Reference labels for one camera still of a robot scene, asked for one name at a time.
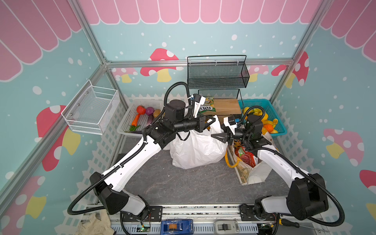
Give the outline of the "toy orange fruit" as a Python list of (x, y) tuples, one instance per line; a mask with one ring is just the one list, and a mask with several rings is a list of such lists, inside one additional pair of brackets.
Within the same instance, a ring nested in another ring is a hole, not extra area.
[(272, 132), (274, 131), (274, 127), (273, 127), (273, 125), (270, 124), (270, 123), (264, 124), (264, 125), (263, 125), (263, 128), (264, 128), (267, 132), (269, 132), (269, 133), (272, 133)]

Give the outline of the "blue device on rail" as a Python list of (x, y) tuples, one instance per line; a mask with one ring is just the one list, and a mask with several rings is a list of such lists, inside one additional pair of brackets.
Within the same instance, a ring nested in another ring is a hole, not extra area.
[(160, 235), (193, 235), (192, 219), (164, 220), (161, 222)]

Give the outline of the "grey device on rail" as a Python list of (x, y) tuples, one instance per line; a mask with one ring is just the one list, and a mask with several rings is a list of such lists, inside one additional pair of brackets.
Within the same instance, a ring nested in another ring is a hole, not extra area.
[(236, 220), (217, 220), (214, 222), (215, 235), (237, 235), (240, 233)]

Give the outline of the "purple toy onion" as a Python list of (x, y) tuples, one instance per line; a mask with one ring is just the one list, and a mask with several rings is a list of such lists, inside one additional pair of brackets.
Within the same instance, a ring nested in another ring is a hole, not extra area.
[(154, 114), (154, 108), (153, 107), (147, 107), (146, 108), (146, 115), (150, 116)]

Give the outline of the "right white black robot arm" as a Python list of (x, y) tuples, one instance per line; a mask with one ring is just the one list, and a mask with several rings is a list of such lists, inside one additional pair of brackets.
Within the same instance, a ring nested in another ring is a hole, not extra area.
[[(308, 219), (327, 227), (342, 225), (345, 221), (345, 212), (340, 202), (326, 189), (324, 178), (318, 173), (310, 174), (299, 168), (262, 135), (262, 120), (265, 115), (266, 112), (262, 107), (253, 106), (239, 121), (233, 116), (224, 118), (223, 132), (212, 135), (223, 143), (231, 144), (233, 141), (240, 141), (246, 151), (268, 164), (288, 185), (287, 196), (264, 196), (255, 200), (255, 216), (264, 218), (276, 213), (292, 216), (297, 220)], [(337, 208), (338, 219), (334, 222), (316, 219), (315, 215), (329, 209), (329, 201), (332, 201)]]

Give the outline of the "toy yellow lemon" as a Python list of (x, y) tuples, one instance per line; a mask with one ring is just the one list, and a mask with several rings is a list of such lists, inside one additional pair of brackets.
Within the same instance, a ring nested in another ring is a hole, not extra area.
[(265, 114), (261, 121), (266, 121), (266, 120), (268, 120), (268, 114)]

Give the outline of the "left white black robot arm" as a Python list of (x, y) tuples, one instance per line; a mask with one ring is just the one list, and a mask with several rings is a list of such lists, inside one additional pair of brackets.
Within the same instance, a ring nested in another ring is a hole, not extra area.
[[(110, 169), (91, 175), (90, 186), (68, 206), (69, 215), (106, 210), (108, 214), (131, 213), (140, 221), (149, 216), (150, 206), (147, 202), (140, 196), (125, 191), (127, 182), (151, 157), (179, 137), (181, 132), (189, 133), (191, 130), (203, 132), (215, 122), (214, 117), (210, 118), (199, 113), (200, 106), (206, 100), (199, 94), (188, 95), (187, 103), (179, 99), (168, 101), (169, 93), (177, 86), (189, 89), (185, 82), (177, 82), (167, 89), (162, 111), (142, 130), (141, 140)], [(76, 204), (90, 191), (95, 192), (102, 205), (75, 211)]]

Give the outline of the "cream canvas tote bag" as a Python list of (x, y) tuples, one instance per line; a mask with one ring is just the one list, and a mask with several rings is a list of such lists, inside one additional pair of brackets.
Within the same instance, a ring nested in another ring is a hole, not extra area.
[(231, 145), (228, 145), (227, 153), (225, 155), (227, 166), (235, 170), (242, 186), (265, 182), (272, 168), (259, 159), (258, 164), (255, 167), (250, 167), (245, 164), (235, 154), (235, 149), (241, 146), (244, 147), (239, 141), (234, 141)]

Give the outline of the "black mesh wall basket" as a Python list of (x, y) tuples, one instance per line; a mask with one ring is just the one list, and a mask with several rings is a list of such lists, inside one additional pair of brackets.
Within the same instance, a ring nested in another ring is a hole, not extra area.
[(197, 55), (187, 57), (190, 89), (246, 88), (250, 74), (245, 55)]

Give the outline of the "green Fox's candy bag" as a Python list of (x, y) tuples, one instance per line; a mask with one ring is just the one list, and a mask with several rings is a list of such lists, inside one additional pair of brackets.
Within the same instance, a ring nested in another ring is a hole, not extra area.
[(207, 97), (203, 105), (199, 108), (199, 113), (209, 113), (209, 112), (216, 112), (216, 108), (214, 105), (214, 98)]

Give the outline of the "teal plastic fruit basket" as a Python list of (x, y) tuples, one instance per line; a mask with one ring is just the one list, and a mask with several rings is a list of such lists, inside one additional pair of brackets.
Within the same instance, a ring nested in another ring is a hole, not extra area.
[(277, 119), (278, 123), (274, 127), (274, 129), (277, 131), (277, 133), (272, 133), (272, 137), (278, 137), (285, 135), (287, 133), (287, 129), (285, 128), (285, 125), (282, 123), (279, 115), (277, 114), (277, 111), (271, 104), (271, 102), (267, 99), (245, 99), (245, 100), (239, 100), (240, 109), (243, 110), (244, 107), (253, 107), (253, 106), (261, 106), (266, 113), (268, 114), (268, 120), (273, 121), (274, 119)]

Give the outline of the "brown toy potato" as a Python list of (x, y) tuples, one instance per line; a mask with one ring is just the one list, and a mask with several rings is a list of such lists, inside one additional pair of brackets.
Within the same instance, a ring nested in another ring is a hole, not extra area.
[(153, 112), (153, 117), (157, 118), (160, 115), (160, 113), (161, 113), (160, 109), (155, 109)]

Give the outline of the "white plastic grocery bag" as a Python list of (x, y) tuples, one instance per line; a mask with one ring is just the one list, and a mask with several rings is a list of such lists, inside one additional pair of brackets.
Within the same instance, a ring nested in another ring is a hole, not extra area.
[(219, 120), (210, 125), (209, 130), (203, 132), (191, 130), (183, 137), (175, 138), (170, 144), (172, 164), (182, 169), (191, 169), (199, 166), (219, 162), (227, 150), (227, 144), (214, 139), (212, 134), (221, 134), (223, 130)]

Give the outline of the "purple toy eggplant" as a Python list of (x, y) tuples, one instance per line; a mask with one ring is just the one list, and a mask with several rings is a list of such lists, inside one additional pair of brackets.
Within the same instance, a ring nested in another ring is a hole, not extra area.
[(153, 120), (154, 120), (154, 116), (153, 115), (149, 115), (146, 124), (150, 125), (153, 122)]

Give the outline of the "red toy tomato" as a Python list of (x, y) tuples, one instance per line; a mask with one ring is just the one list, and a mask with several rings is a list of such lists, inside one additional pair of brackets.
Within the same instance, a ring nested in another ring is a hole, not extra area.
[(146, 109), (141, 105), (139, 105), (137, 107), (136, 111), (137, 111), (138, 115), (145, 115), (146, 114)]

